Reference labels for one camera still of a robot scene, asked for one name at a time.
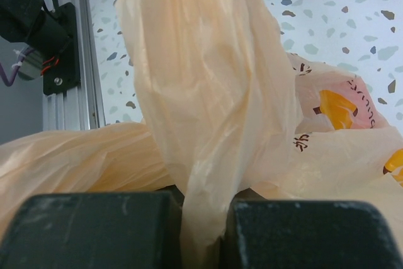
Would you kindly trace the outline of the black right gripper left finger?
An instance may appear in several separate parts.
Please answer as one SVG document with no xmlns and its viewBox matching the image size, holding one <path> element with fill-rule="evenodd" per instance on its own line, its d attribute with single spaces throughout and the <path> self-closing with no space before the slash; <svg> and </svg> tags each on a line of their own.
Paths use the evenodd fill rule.
<svg viewBox="0 0 403 269">
<path fill-rule="evenodd" d="M 181 268 L 183 194 L 43 194 L 19 207 L 1 241 L 2 268 Z"/>
</svg>

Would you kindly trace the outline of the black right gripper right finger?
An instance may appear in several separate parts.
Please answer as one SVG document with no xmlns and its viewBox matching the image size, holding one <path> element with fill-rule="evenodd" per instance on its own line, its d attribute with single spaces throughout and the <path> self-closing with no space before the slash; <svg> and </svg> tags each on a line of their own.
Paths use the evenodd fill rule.
<svg viewBox="0 0 403 269">
<path fill-rule="evenodd" d="M 402 268 L 402 256 L 369 203 L 236 199 L 219 267 Z"/>
</svg>

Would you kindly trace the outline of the banana print plastic bag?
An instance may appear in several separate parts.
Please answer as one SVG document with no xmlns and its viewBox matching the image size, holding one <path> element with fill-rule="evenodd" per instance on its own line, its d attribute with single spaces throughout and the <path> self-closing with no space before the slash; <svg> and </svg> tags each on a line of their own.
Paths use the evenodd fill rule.
<svg viewBox="0 0 403 269">
<path fill-rule="evenodd" d="M 117 0 L 142 123 L 1 146 L 1 230 L 37 193 L 184 195 L 181 254 L 215 268 L 230 203 L 374 205 L 402 244 L 402 136 L 356 74 L 288 53 L 263 0 Z"/>
</svg>

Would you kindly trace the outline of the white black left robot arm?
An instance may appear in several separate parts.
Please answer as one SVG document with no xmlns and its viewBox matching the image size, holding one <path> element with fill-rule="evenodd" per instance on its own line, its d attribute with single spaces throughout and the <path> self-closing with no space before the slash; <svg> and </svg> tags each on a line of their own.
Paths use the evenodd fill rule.
<svg viewBox="0 0 403 269">
<path fill-rule="evenodd" d="M 1 37 L 23 42 L 46 57 L 61 52 L 70 37 L 44 4 L 44 0 L 1 0 Z"/>
</svg>

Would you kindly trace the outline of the aluminium table frame rail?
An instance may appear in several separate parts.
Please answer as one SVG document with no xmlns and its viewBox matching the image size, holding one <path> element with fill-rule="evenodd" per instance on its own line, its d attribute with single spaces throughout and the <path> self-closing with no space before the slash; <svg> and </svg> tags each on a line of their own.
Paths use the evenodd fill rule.
<svg viewBox="0 0 403 269">
<path fill-rule="evenodd" d="M 89 130 L 106 124 L 89 0 L 46 0 L 71 21 L 70 45 L 45 73 L 44 130 Z"/>
</svg>

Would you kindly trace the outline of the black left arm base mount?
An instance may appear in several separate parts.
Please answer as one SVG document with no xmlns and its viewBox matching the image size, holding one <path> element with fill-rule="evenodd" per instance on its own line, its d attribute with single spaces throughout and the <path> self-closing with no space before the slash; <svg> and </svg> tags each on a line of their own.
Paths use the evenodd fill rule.
<svg viewBox="0 0 403 269">
<path fill-rule="evenodd" d="M 65 93 L 81 83 L 76 7 L 72 3 L 59 4 L 52 0 L 54 21 L 62 28 L 51 30 L 46 39 L 56 50 L 42 64 L 43 93 L 46 96 Z"/>
</svg>

